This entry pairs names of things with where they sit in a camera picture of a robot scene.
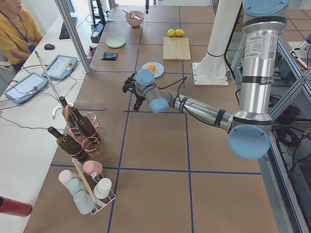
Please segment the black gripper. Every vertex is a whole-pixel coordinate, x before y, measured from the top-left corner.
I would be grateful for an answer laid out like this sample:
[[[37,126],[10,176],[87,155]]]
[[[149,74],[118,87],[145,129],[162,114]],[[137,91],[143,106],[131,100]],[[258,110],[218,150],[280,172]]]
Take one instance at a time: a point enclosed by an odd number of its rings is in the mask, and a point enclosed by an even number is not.
[[[127,78],[127,80],[124,81],[122,91],[123,93],[126,93],[129,91],[135,95],[137,99],[136,99],[133,109],[135,111],[139,111],[141,105],[145,101],[145,98],[136,92],[136,80],[135,80],[136,75],[137,73],[133,73],[130,77]]]

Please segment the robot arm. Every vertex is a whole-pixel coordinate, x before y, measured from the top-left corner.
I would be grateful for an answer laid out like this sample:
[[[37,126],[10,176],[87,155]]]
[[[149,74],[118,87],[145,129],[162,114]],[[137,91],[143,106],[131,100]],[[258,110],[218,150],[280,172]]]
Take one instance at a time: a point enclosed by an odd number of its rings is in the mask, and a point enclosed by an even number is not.
[[[146,101],[155,114],[174,108],[197,120],[224,129],[231,150],[244,159],[259,159],[270,148],[272,118],[268,113],[279,35],[287,25],[287,0],[222,0],[219,2],[207,53],[193,68],[196,84],[224,84],[225,54],[239,17],[243,17],[246,44],[239,109],[231,114],[178,91],[167,91],[147,68],[131,75],[123,92],[136,96],[134,109]]]

